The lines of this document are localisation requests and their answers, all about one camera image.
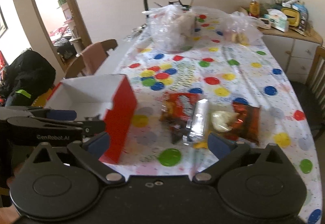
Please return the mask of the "pink cloth on chair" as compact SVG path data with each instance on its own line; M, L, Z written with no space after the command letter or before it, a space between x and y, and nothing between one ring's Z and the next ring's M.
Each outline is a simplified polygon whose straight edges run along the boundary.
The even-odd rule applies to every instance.
M83 58L87 74L93 75L106 60L107 53L103 49L102 44L96 42L83 49L81 57Z

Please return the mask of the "red white cardboard box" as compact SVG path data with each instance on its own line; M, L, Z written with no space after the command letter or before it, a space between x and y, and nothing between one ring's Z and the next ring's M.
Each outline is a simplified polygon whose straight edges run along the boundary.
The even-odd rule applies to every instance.
M98 117L106 123L110 146L100 158L117 164L137 107L137 99L125 74L102 74L62 80L49 96L46 108L74 110L77 120Z

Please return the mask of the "orange juice bottle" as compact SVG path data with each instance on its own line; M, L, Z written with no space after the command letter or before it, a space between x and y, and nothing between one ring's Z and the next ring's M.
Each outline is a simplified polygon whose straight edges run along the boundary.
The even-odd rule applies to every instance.
M259 18L260 15L260 3L259 0L250 0L249 3L249 15L255 18Z

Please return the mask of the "clear bag with pastries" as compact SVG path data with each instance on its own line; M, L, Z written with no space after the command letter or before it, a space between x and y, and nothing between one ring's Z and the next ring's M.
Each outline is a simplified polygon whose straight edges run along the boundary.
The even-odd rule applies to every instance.
M263 34L258 28L264 26L264 23L242 12L234 12L223 19L222 26L225 41L249 46L262 38Z

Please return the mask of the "black jacket on chair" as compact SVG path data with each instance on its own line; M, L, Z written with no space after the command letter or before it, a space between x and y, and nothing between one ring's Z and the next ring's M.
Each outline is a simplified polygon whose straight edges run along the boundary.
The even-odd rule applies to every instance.
M1 106L31 106L54 84L56 70L38 52L26 50L4 70Z

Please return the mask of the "white wooden cabinet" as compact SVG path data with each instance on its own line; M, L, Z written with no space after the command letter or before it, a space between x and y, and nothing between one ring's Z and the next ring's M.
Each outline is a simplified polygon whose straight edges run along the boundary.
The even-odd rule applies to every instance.
M263 41L289 80L305 84L312 67L316 48L323 43L313 29L307 36L294 30L261 29Z

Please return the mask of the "silver foil snack packet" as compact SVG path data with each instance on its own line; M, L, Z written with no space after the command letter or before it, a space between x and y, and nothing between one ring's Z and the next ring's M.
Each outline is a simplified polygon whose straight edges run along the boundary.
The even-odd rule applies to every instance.
M187 121L183 143L193 145L204 140L208 128L209 101L207 98L196 102L191 118Z

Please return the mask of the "wooden chair with pink cloth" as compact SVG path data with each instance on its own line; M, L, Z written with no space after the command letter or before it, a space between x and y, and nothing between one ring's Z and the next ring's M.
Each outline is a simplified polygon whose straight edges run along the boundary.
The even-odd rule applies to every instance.
M96 73L99 67L109 57L108 51L115 50L118 43L115 39L96 42L87 46L81 54L68 66L65 78L77 76L91 76Z

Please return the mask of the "white tissue pack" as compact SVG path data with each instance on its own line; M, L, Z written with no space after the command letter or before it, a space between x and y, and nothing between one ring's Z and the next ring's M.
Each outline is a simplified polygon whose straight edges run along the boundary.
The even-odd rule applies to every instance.
M265 19L269 19L271 27L281 32L287 32L289 30L289 21L287 16L280 10L268 9L264 14Z

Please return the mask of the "large clear plastic bag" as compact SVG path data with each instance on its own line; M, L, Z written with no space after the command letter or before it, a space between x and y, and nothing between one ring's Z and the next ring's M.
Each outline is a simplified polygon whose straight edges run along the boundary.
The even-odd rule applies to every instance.
M154 47L164 53L177 53L193 46L196 15L172 4L144 11Z

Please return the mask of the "colourful polka dot tablecloth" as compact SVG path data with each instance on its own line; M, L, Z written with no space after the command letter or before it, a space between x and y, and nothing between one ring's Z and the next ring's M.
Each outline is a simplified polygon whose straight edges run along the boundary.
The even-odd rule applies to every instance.
M203 8L197 12L192 44L180 53L157 50L145 30L110 53L98 70L105 73L125 74L138 101L116 171L125 176L193 175L217 160L207 149L172 144L169 128L160 121L165 93L195 93L223 111L239 102L260 109L260 147L278 144L305 182L300 217L307 223L324 219L312 133L287 76L262 40L253 46L226 42L220 17Z

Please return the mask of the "yellow box on cabinet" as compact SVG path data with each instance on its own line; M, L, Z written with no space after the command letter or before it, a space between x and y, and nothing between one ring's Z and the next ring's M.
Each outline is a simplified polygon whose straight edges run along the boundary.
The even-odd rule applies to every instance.
M283 7L281 11L286 15L287 21L289 22L290 27L298 27L300 24L300 12L291 9L291 8L286 8Z

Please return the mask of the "red pretzel snack bag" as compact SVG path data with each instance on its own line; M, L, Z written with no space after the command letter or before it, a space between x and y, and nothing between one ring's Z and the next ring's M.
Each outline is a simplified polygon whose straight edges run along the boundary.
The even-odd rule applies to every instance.
M172 144L177 144L184 136L188 136L198 100L200 95L194 93L163 94L160 121L169 129Z

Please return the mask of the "pale yellow snack bag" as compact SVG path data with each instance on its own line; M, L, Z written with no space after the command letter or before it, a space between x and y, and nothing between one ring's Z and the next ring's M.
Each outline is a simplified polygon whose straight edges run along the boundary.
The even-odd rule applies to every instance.
M211 123L217 132L226 133L232 130L231 125L237 120L238 113L215 111L211 114Z

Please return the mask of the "dark red chip bag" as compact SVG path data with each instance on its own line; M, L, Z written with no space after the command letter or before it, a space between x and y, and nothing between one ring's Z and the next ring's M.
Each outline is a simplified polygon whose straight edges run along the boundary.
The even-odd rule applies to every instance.
M242 138L259 145L260 108L244 105L236 101L232 103L232 107L237 117L230 124L232 129L224 133L224 137L232 141L237 141L239 138Z

